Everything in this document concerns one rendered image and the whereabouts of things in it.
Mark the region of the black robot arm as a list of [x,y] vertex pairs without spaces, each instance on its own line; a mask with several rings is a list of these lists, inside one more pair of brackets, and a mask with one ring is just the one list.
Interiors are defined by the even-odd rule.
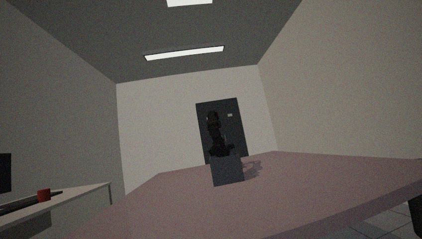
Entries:
[[[209,130],[209,134],[212,137],[212,140],[221,138],[221,134],[218,128],[221,127],[221,123],[218,120],[218,113],[215,111],[210,111],[208,112],[208,122],[207,122],[207,129]],[[208,151],[208,153],[212,156],[214,155],[218,150],[221,150],[221,146],[219,145],[219,143],[216,142],[216,144],[214,144],[211,149]]]

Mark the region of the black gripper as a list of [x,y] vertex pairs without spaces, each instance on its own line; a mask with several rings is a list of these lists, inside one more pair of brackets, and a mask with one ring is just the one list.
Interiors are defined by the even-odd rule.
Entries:
[[229,154],[230,154],[230,150],[231,149],[234,149],[235,148],[235,146],[234,146],[234,144],[229,144],[229,145],[226,145],[225,146],[225,144],[224,144],[224,139],[222,139],[222,137],[221,138],[218,138],[218,139],[215,139],[215,140],[213,140],[213,143],[212,144],[216,144],[216,142],[217,143],[219,143],[219,145],[221,146],[221,150],[218,150],[214,155],[212,155],[212,156],[218,156],[218,157],[224,157],[224,156],[229,156]]

